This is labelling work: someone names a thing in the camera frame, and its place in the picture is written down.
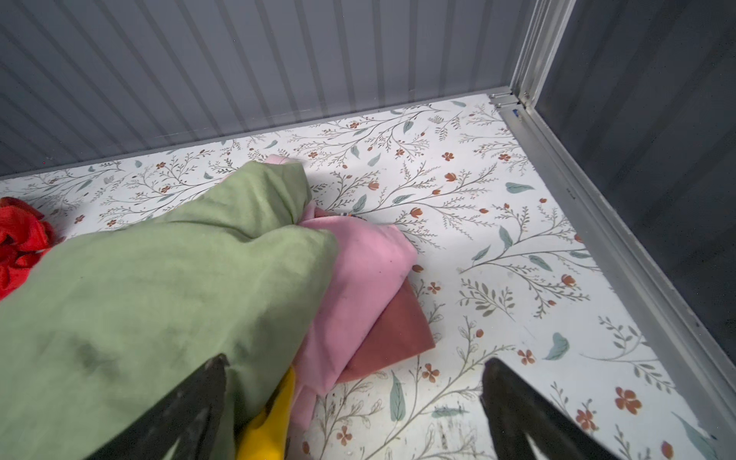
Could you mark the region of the red cloth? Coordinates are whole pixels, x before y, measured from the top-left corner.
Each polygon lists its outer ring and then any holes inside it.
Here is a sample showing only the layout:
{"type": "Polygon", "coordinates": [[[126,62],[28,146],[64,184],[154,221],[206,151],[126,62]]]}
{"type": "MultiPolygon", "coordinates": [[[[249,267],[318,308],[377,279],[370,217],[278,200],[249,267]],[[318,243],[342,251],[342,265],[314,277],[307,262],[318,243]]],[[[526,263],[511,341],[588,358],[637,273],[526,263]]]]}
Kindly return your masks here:
{"type": "Polygon", "coordinates": [[[27,281],[31,270],[55,241],[55,231],[44,214],[23,200],[2,197],[1,299],[27,281]]]}

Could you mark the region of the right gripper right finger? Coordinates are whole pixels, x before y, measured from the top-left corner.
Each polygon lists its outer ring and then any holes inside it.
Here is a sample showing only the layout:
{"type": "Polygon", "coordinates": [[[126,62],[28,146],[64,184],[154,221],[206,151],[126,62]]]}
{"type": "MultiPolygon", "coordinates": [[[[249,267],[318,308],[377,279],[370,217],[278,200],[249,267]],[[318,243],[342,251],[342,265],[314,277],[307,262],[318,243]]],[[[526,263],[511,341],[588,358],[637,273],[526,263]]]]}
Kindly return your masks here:
{"type": "Polygon", "coordinates": [[[484,364],[484,413],[499,459],[613,459],[499,358],[484,364]]]}

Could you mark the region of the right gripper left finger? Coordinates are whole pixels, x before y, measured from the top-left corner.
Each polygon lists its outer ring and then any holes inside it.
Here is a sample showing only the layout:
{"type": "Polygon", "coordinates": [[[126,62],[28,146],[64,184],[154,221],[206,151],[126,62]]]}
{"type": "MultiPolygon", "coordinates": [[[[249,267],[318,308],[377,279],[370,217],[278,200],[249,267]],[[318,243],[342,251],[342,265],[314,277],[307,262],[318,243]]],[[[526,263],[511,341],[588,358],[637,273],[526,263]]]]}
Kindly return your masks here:
{"type": "Polygon", "coordinates": [[[210,458],[224,411],[228,366],[226,355],[213,356],[89,457],[98,460],[210,458]]]}

